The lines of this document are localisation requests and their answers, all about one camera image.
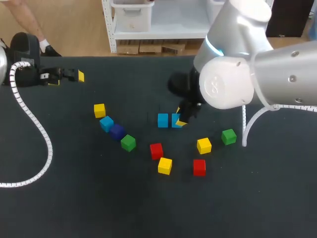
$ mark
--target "yellow cube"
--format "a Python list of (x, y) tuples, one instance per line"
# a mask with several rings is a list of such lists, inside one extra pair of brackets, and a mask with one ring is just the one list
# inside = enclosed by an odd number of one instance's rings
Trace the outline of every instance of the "yellow cube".
[(96, 118), (104, 118), (106, 116), (106, 108), (105, 105), (102, 104), (95, 104), (94, 105), (95, 117)]
[(85, 82), (85, 75), (82, 71), (78, 71), (78, 81), (79, 82)]
[(158, 164), (158, 172), (160, 174), (169, 175), (170, 170), (172, 169), (172, 160), (161, 158)]
[(211, 152), (211, 143), (208, 138), (197, 140), (197, 149), (199, 153), (206, 154)]

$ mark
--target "white storage bin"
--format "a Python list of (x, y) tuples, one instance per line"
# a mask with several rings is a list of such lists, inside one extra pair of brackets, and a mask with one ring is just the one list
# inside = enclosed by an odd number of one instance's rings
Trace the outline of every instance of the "white storage bin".
[(115, 10), (116, 28), (121, 32), (150, 31), (154, 1), (111, 0)]
[(213, 24), (225, 0), (207, 0), (207, 13), (210, 24)]

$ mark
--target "person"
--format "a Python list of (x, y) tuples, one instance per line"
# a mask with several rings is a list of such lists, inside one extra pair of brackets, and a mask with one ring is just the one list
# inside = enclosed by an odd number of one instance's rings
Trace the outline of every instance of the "person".
[(42, 29), (25, 0), (0, 0), (5, 5), (16, 21), (28, 33), (35, 35), (40, 42), (41, 56), (61, 56), (46, 40)]

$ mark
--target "white spiral cable wrap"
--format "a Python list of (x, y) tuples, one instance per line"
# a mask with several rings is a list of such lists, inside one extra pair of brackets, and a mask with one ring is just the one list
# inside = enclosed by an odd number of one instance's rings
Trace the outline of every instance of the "white spiral cable wrap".
[(42, 170), (34, 177), (32, 177), (28, 180), (22, 181), (22, 182), (11, 182), (11, 183), (10, 182), (1, 182), (0, 187), (21, 187), (21, 186), (25, 186), (25, 185), (28, 185), (30, 183), (33, 183), (36, 180), (38, 180), (48, 170), (48, 168), (52, 162), (53, 147), (52, 147), (52, 143), (51, 143), (51, 140), (49, 138), (49, 135), (46, 133), (46, 131), (42, 127), (41, 123), (36, 119), (36, 117), (33, 115), (33, 113), (28, 109), (28, 107), (23, 102), (23, 100), (18, 92), (18, 89), (16, 87), (16, 83), (15, 83), (15, 71), (20, 67), (29, 67), (29, 66), (31, 66), (31, 65), (28, 62), (17, 62), (14, 65), (12, 65), (11, 70), (10, 70), (11, 88), (12, 88), (13, 94), (14, 94), (17, 102), (19, 103), (20, 107), (29, 116), (29, 118), (32, 120), (32, 122), (36, 125), (36, 127), (39, 129), (40, 133), (42, 134), (42, 136), (43, 136), (43, 138), (48, 146), (48, 159), (47, 159), (44, 167), (42, 168)]
[[(274, 104), (272, 105), (275, 109), (281, 109), (281, 108), (288, 108), (288, 109), (298, 109), (298, 110), (303, 110), (303, 111), (309, 111), (309, 112), (314, 112), (317, 113), (317, 107), (315, 106), (295, 106), (295, 105), (281, 105), (281, 104)], [(256, 120), (263, 115), (264, 113), (270, 111), (269, 108), (262, 108), (260, 109), (257, 113), (253, 115), (253, 117), (250, 119), (248, 122), (247, 126), (245, 126), (245, 121), (243, 120), (242, 122), (242, 127), (243, 127), (243, 137), (242, 137), (242, 146), (246, 147), (247, 146), (247, 139), (249, 132), (251, 130), (252, 125), (256, 122)], [(246, 118), (246, 111), (245, 111), (245, 106), (242, 107), (242, 115), (243, 118), (245, 116)]]

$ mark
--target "cardboard box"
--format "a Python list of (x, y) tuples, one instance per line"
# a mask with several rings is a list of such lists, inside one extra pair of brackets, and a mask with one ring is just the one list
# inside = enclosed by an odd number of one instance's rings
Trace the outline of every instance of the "cardboard box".
[(182, 55), (186, 47), (186, 40), (164, 40), (162, 51), (164, 53), (172, 53)]
[(162, 53), (163, 40), (141, 40), (140, 53)]
[(137, 55), (139, 53), (140, 40), (117, 41), (117, 53), (123, 55)]

